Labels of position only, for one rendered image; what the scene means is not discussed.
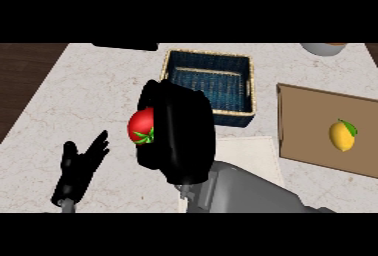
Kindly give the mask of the white placemat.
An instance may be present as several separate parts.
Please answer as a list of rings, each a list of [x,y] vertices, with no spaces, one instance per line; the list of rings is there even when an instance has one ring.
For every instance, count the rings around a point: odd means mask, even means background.
[[[238,166],[285,188],[270,136],[220,138],[216,142],[216,161]],[[187,199],[180,199],[179,210],[186,212],[186,206]]]

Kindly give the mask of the grey bowl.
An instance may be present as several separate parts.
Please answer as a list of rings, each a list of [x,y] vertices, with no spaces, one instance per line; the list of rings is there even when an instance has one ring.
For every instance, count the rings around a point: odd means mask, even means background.
[[[314,55],[317,56],[335,56],[343,49],[345,48],[347,44],[331,44],[331,43],[301,43],[301,47]]]

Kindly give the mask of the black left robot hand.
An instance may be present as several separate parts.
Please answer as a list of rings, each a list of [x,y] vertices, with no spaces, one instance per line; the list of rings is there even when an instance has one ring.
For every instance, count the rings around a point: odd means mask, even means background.
[[[96,137],[84,153],[78,153],[77,145],[72,141],[65,142],[60,160],[62,174],[50,199],[58,207],[62,206],[65,199],[69,199],[74,203],[81,201],[93,174],[109,152],[108,144],[106,130]]]

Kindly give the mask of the yellow lemon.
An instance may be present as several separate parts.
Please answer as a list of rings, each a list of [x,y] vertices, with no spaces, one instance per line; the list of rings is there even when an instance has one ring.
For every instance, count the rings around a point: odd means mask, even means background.
[[[329,140],[335,148],[345,152],[354,146],[357,135],[357,129],[354,125],[344,121],[338,120],[329,127]]]

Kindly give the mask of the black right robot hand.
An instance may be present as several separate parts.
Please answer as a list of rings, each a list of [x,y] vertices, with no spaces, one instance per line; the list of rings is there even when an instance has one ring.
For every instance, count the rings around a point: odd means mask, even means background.
[[[154,108],[154,142],[136,147],[137,163],[159,170],[167,182],[190,185],[208,180],[216,155],[213,109],[201,91],[168,80],[149,80],[137,109]]]

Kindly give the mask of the red tomato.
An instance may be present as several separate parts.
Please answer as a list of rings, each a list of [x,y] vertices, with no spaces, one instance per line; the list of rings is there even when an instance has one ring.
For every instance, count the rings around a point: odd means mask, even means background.
[[[154,108],[149,107],[139,110],[127,124],[127,132],[130,140],[136,145],[154,142]]]

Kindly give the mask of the blue wicker basket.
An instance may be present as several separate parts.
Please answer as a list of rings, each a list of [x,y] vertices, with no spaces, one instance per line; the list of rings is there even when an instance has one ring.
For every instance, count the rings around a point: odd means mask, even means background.
[[[159,79],[204,92],[213,107],[216,125],[248,126],[257,105],[254,63],[248,55],[170,49]]]

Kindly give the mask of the brown cutting board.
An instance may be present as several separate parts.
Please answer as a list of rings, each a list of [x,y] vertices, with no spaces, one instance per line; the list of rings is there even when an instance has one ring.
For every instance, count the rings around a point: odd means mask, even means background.
[[[276,90],[279,156],[378,178],[378,100],[285,84]],[[329,140],[338,120],[357,129],[345,152]]]

